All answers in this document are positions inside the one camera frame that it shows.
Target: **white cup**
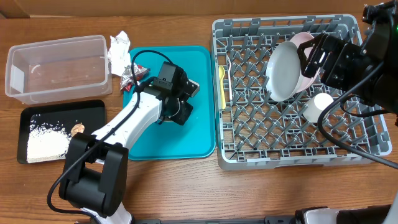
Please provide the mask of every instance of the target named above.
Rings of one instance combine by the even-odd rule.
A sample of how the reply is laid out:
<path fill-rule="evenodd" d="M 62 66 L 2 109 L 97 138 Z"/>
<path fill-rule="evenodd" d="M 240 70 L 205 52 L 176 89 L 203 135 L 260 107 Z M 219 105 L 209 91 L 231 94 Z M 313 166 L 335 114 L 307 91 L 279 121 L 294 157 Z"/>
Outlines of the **white cup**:
<path fill-rule="evenodd" d="M 332 102 L 333 98 L 329 94 L 317 94 L 311 100 L 306 102 L 308 107 L 303 113 L 304 118 L 310 122 L 317 123 L 322 111 L 326 109 L 326 107 L 328 107 Z"/>

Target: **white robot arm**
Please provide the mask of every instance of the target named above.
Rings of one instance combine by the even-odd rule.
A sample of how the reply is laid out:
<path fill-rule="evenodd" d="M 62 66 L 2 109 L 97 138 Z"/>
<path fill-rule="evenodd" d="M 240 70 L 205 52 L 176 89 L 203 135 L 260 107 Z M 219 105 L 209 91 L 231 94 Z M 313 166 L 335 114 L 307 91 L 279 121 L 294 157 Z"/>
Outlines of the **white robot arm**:
<path fill-rule="evenodd" d="M 93 132 L 97 140 L 100 140 L 110 132 L 128 113 L 133 109 L 137 103 L 137 93 L 133 94 L 127 106 L 120 111 L 118 115 L 107 125 L 101 129 Z M 105 140 L 108 144 L 120 143 L 123 147 L 131 149 L 136 143 L 139 136 L 148 128 L 149 125 L 156 122 L 162 112 L 162 101 L 156 96 L 142 92 L 139 107 L 134 114 L 118 128 L 114 135 Z"/>
<path fill-rule="evenodd" d="M 189 80 L 182 68 L 164 62 L 157 78 L 149 78 L 136 88 L 130 102 L 112 121 L 92 135 L 76 134 L 69 144 L 64 170 L 73 169 L 61 179 L 59 196 L 83 214 L 95 217 L 96 223 L 133 221 L 121 203 L 129 150 L 159 119 L 160 123 L 167 118 L 184 125 L 193 109 L 187 100 L 200 86 Z M 102 164 L 102 173 L 85 167 L 86 162 Z"/>
<path fill-rule="evenodd" d="M 99 140 L 110 130 L 115 127 L 127 114 L 133 109 L 137 102 L 137 93 L 133 94 L 127 106 L 106 126 L 93 132 L 96 139 Z M 115 131 L 115 134 L 105 140 L 108 144 L 120 143 L 123 147 L 131 149 L 134 143 L 141 134 L 148 128 L 149 125 L 156 122 L 162 112 L 162 101 L 158 100 L 154 95 L 148 93 L 141 93 L 141 100 L 139 107 L 134 114 L 123 123 L 123 125 Z M 96 160 L 100 164 L 104 164 L 104 160 Z M 109 217 L 101 217 L 97 212 L 89 208 L 81 208 L 85 212 L 92 213 L 97 217 L 101 224 L 130 224 L 132 222 L 132 215 L 120 203 L 116 212 Z"/>

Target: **black tray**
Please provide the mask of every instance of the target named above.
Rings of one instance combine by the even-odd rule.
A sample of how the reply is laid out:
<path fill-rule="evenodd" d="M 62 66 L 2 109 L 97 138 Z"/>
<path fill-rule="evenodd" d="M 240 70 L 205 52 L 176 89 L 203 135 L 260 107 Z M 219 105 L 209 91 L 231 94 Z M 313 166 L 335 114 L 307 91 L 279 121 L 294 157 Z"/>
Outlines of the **black tray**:
<path fill-rule="evenodd" d="M 56 125 L 58 122 L 62 123 L 67 133 L 70 133 L 74 125 L 82 123 L 85 126 L 84 133 L 91 134 L 102 128 L 106 122 L 105 104 L 101 100 L 26 108 L 21 113 L 19 125 L 17 160 L 21 164 L 28 164 L 26 161 L 27 141 L 30 133 L 30 121 L 33 116 L 35 116 L 37 124 Z"/>

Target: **plastic tray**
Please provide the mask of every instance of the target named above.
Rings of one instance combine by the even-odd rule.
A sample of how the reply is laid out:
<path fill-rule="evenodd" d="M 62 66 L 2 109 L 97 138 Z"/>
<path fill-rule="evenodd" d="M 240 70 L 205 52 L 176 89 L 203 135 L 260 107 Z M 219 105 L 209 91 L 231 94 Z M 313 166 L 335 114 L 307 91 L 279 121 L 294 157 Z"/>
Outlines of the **plastic tray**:
<path fill-rule="evenodd" d="M 339 149 L 323 137 L 317 127 L 301 114 L 305 102 L 319 92 L 334 99 L 341 91 L 317 81 L 306 91 L 284 102 L 269 98 L 266 68 L 279 43 L 299 32 L 316 36 L 321 32 L 361 44 L 356 19 L 351 15 L 219 19 L 213 23 L 211 59 L 216 102 L 218 164 L 225 170 L 272 169 L 296 165 L 350 165 L 371 161 Z M 218 65 L 232 61 L 233 99 L 228 97 L 228 77 L 223 80 L 227 107 L 221 109 Z M 349 111 L 364 113 L 368 108 L 354 98 Z M 392 146 L 383 116 L 356 118 L 336 107 L 325 120 L 325 129 L 358 150 L 386 156 Z"/>
<path fill-rule="evenodd" d="M 27 105 L 112 93 L 105 38 L 92 35 L 11 47 L 5 91 Z"/>
<path fill-rule="evenodd" d="M 213 82 L 209 51 L 201 46 L 148 47 L 130 51 L 133 57 L 138 51 L 151 49 L 162 52 L 173 63 L 182 67 L 189 79 L 199 83 L 200 91 L 188 102 L 193 111 L 187 122 L 177 125 L 164 122 L 150 125 L 130 150 L 129 159 L 189 159 L 209 156 L 216 146 Z M 150 68 L 149 76 L 157 76 L 165 59 L 156 54 L 142 54 L 136 63 Z M 131 99 L 124 93 L 123 105 Z"/>

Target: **yellow spoon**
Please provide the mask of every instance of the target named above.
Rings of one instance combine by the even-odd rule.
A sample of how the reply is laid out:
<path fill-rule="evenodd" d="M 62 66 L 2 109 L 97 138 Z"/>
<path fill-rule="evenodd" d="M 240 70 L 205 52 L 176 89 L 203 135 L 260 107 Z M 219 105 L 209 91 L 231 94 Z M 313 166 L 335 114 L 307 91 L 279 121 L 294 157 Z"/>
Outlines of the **yellow spoon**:
<path fill-rule="evenodd" d="M 218 66 L 218 75 L 220 76 L 220 86 L 221 86 L 221 109 L 225 110 L 226 102 L 225 102 L 225 93 L 224 93 L 224 85 L 223 85 L 225 69 L 222 65 Z"/>

